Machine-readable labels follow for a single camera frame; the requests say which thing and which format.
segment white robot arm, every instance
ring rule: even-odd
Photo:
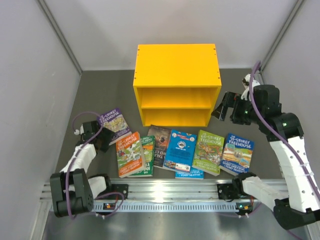
[[[249,97],[249,79],[250,75],[247,75],[242,80],[246,87],[243,94],[226,92],[222,103],[212,112],[212,115],[224,121],[227,109],[233,108],[230,117],[233,123],[258,124],[278,158],[289,196],[263,183],[259,177],[250,172],[239,174],[232,180],[234,190],[239,196],[253,196],[269,207],[279,224],[286,230],[319,221],[320,202],[317,196],[319,190],[306,155],[305,140],[299,119],[292,113],[281,112],[278,88],[273,85],[260,85],[253,80],[254,99],[261,115],[293,147],[301,158],[302,164],[288,146],[266,128],[257,117]]]

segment book cover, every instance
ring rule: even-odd
[[[229,133],[225,141],[220,168],[232,175],[249,171],[255,143]]]
[[[146,169],[145,156],[137,131],[117,141],[115,148],[120,178]]]
[[[154,173],[155,136],[141,137],[141,144],[145,158],[145,170],[138,171],[128,177],[151,177]]]
[[[199,169],[195,169],[191,167],[190,173],[187,172],[175,172],[175,178],[176,179],[204,179],[204,171],[201,171]]]
[[[192,167],[208,174],[220,174],[219,163],[222,157],[225,138],[200,130],[193,156]]]
[[[172,130],[163,168],[189,173],[194,158],[197,135]]]
[[[165,156],[170,140],[171,129],[151,125],[148,136],[155,137],[154,143],[154,162],[153,166],[157,168],[164,167]]]
[[[96,119],[100,126],[103,124],[105,128],[115,133],[109,145],[112,145],[120,139],[132,134],[119,108],[108,111]]]

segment yellow bookshelf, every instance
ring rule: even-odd
[[[216,46],[139,45],[133,89],[144,126],[206,127],[221,89]]]

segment purple book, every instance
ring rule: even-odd
[[[103,126],[113,132],[115,132],[110,145],[115,144],[120,139],[132,134],[130,128],[122,115],[119,108],[115,108],[97,117],[97,121],[100,126]]]

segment blue book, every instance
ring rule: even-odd
[[[176,179],[204,179],[204,171],[201,171],[199,169],[195,169],[191,167],[190,173],[176,171],[175,172],[175,178]]]
[[[229,133],[219,168],[232,175],[249,172],[254,146],[253,141]]]
[[[163,168],[189,173],[194,158],[197,135],[172,130]]]

